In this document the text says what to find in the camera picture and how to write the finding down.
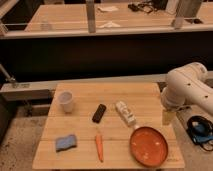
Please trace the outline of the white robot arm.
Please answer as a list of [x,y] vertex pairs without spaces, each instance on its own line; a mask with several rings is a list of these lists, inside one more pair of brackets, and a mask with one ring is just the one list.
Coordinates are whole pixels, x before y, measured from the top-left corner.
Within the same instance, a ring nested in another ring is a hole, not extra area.
[[170,70],[161,92],[162,124],[169,125],[185,101],[196,104],[213,116],[213,88],[205,84],[208,71],[199,62]]

